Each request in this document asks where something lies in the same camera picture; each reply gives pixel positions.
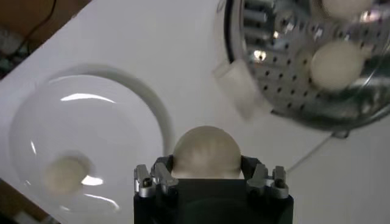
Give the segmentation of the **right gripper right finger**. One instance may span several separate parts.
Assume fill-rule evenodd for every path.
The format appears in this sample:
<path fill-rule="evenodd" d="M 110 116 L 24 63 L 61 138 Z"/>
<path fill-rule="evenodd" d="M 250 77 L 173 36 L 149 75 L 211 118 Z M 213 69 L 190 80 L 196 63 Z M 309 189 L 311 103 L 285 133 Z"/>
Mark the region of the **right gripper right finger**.
<path fill-rule="evenodd" d="M 275 166 L 272 175 L 268 168 L 257 158 L 242 156 L 241 171 L 246 181 L 248 193 L 262 197 L 288 198 L 289 187 L 286 184 L 286 170 L 283 166 Z"/>

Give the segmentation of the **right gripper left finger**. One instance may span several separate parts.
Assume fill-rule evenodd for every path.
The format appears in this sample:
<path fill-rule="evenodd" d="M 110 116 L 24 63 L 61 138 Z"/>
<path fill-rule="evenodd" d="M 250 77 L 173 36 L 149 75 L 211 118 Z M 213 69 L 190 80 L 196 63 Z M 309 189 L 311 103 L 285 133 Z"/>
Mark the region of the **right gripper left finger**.
<path fill-rule="evenodd" d="M 163 195 L 177 195 L 179 180 L 171 175 L 173 164 L 174 157 L 168 155 L 157 158 L 151 171 L 145 164 L 137 165 L 133 172 L 135 194 L 141 198 L 151 198 L 156 195 L 159 186 Z"/>

